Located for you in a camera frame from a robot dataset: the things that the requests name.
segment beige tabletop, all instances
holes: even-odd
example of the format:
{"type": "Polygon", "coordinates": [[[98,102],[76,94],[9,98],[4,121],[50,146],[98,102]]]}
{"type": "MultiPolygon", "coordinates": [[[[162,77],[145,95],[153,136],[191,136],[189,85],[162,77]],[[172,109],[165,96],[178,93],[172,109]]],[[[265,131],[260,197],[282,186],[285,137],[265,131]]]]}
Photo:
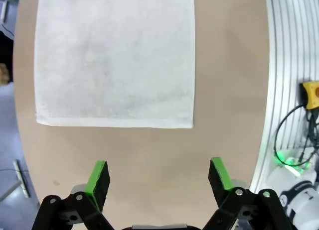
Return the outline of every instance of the beige tabletop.
{"type": "Polygon", "coordinates": [[[51,127],[35,121],[33,50],[38,0],[20,0],[14,40],[18,125],[37,196],[65,198],[107,160],[103,213],[116,228],[203,227],[217,206],[207,180],[221,156],[251,182],[260,148],[269,69],[265,0],[195,0],[193,129],[51,127]]]}

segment white towel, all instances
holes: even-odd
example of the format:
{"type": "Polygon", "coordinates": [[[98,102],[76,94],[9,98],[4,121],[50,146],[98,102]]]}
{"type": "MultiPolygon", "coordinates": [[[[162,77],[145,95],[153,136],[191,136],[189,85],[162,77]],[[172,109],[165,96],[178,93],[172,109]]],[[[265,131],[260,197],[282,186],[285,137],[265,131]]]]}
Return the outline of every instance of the white towel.
{"type": "Polygon", "coordinates": [[[194,0],[39,0],[38,123],[192,128],[194,0]]]}

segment bolt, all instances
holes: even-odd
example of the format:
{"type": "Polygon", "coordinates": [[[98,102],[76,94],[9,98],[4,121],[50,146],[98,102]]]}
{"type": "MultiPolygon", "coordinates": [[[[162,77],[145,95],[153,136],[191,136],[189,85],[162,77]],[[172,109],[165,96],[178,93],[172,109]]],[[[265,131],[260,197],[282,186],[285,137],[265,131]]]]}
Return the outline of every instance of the bolt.
{"type": "Polygon", "coordinates": [[[83,198],[83,196],[82,195],[78,195],[78,196],[76,196],[76,200],[81,200],[83,198]]]}
{"type": "Polygon", "coordinates": [[[269,198],[269,197],[270,197],[270,193],[267,192],[267,191],[265,191],[265,192],[263,193],[263,195],[264,195],[266,198],[269,198]]]}
{"type": "Polygon", "coordinates": [[[235,191],[235,193],[238,195],[238,196],[242,196],[243,195],[243,191],[241,189],[237,189],[235,191]]]}

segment gray floor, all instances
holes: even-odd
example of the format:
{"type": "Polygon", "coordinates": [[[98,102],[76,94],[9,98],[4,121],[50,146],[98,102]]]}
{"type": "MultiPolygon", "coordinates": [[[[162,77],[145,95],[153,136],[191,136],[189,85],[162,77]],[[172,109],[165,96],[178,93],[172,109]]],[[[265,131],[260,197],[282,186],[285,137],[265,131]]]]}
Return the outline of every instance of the gray floor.
{"type": "MultiPolygon", "coordinates": [[[[14,33],[17,7],[9,5],[6,16],[5,27],[14,33]]],[[[2,26],[0,30],[9,38],[13,36],[5,31],[2,26]]],[[[23,174],[27,179],[31,198],[27,199],[21,188],[16,189],[9,197],[0,203],[0,229],[4,230],[29,230],[32,228],[34,218],[38,210],[38,199],[36,197],[32,181],[27,171],[27,165],[23,155],[23,149],[18,132],[15,106],[14,85],[10,84],[0,87],[0,195],[9,189],[16,181],[13,169],[13,161],[20,161],[23,174]]]]}

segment ribbed metal surface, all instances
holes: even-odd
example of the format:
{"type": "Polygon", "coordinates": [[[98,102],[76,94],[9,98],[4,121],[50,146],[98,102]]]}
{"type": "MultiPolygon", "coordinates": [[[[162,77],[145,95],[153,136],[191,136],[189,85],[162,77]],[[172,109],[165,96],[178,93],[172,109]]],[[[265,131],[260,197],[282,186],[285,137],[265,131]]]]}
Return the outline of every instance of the ribbed metal surface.
{"type": "MultiPolygon", "coordinates": [[[[299,83],[319,79],[319,0],[266,1],[270,37],[268,99],[252,191],[258,191],[268,176],[274,134],[279,122],[299,104],[299,83]]],[[[288,118],[278,134],[278,149],[304,145],[304,121],[302,109],[288,118]]]]}

